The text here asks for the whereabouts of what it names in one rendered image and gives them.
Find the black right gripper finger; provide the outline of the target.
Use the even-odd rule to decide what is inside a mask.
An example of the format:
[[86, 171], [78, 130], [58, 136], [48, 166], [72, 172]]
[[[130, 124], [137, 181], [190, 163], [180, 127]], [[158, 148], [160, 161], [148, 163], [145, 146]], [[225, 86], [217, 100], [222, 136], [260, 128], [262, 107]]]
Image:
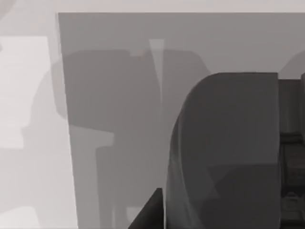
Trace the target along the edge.
[[153, 192], [128, 229], [164, 229], [162, 188]]

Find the dark grey rounded block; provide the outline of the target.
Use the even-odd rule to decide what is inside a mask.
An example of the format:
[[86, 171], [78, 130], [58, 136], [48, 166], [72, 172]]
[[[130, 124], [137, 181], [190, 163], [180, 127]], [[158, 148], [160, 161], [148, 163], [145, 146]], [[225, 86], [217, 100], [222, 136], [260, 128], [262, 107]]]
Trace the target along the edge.
[[305, 141], [304, 84], [216, 73], [193, 87], [172, 132], [167, 229], [280, 229], [280, 146]]

